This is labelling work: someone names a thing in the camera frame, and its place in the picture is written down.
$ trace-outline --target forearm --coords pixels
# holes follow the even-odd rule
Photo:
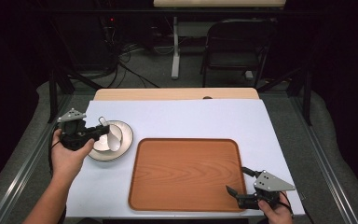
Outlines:
[[[65,208],[70,187],[70,182],[53,177],[24,223],[57,223]]]

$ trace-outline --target dark background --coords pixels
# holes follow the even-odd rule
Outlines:
[[[106,7],[107,1],[30,1],[32,6],[87,8]],[[152,7],[152,1],[110,1],[110,7]],[[312,89],[320,94],[334,121],[339,150],[358,177],[358,3],[352,1],[294,1],[287,0],[285,9],[340,9],[333,10],[336,20],[324,29],[324,20],[291,20],[279,18],[278,36],[271,46],[265,68],[266,77],[276,78],[301,66],[310,52],[316,50],[310,71]],[[41,53],[44,43],[37,41],[33,25],[41,24],[50,40],[49,47],[56,60],[77,70],[115,69],[115,53],[104,42],[105,32],[96,18],[58,18],[56,26],[61,35],[43,18],[27,21],[19,13],[17,3],[0,0],[0,172],[5,166],[37,106],[36,88],[48,81],[51,71],[46,55]],[[120,29],[117,43],[123,39],[153,47],[153,30],[158,18],[115,18],[118,27],[127,24],[131,29]],[[166,27],[160,26],[164,33]],[[319,34],[326,42],[314,46]],[[84,39],[89,45],[79,45]]]

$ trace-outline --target desk leg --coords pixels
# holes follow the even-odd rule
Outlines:
[[[178,20],[177,17],[173,17],[173,62],[172,62],[172,79],[179,78],[179,37],[178,37]]]

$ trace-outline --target gray floor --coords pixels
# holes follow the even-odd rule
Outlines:
[[[161,88],[201,87],[200,49],[182,48],[180,77],[171,79],[172,54],[157,54],[145,50],[136,50],[122,59],[130,59],[126,65],[134,72],[153,81]],[[130,72],[119,68],[116,82],[111,86],[119,88],[144,88],[143,82]],[[245,78],[241,74],[230,74],[227,78],[215,73],[208,79],[209,87],[243,86]],[[113,75],[94,79],[107,87]],[[76,93],[72,96],[60,95],[61,110],[74,107],[85,111],[92,100],[94,90],[74,80]],[[308,127],[299,115],[299,101],[288,98],[283,92],[287,83],[267,93],[260,94],[270,115],[275,132],[281,144],[282,152],[288,163],[296,187],[304,196],[303,205],[309,211],[315,223],[358,223],[358,182],[351,169],[342,160],[337,148],[334,125],[324,106],[324,101],[315,93],[311,100],[312,127]],[[7,166],[0,174],[0,223],[21,223],[34,206],[49,182],[47,143],[41,142],[51,128],[48,124],[49,98],[48,84],[38,89],[39,105],[34,117],[15,148]],[[7,194],[7,190],[19,172],[27,166],[30,155],[35,154],[37,146],[45,148],[36,156],[34,169],[29,178],[23,179],[21,194]],[[321,148],[323,155],[315,148]],[[78,219],[67,218],[65,223],[77,223]],[[310,223],[303,217],[296,217],[295,223]]]

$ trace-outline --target white table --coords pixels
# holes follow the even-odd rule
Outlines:
[[[154,0],[154,7],[284,7],[285,3],[286,0]],[[179,78],[179,36],[206,36],[211,25],[210,22],[184,22],[181,24],[184,28],[180,29],[177,17],[173,18],[172,79]]]
[[[146,212],[131,210],[128,197],[131,175],[138,143],[146,137],[229,138],[240,148],[242,165],[270,173],[294,184],[282,150],[269,120],[263,101],[249,90],[253,89],[153,89],[140,90],[156,98],[145,100],[142,94],[134,98],[135,90],[118,92],[117,100],[108,101],[100,94],[89,103],[85,118],[87,126],[98,124],[100,116],[107,120],[121,120],[133,129],[134,139],[130,149],[115,161],[95,161],[87,157],[75,179],[68,197],[68,217],[99,218],[238,218],[263,216],[259,210],[248,209],[240,213],[215,212]],[[251,95],[251,99],[188,100],[191,92],[199,96],[228,98],[233,95]],[[181,92],[185,97],[167,100],[164,94]],[[255,179],[245,175],[248,193],[255,192]],[[297,191],[288,191],[296,216],[304,215]]]

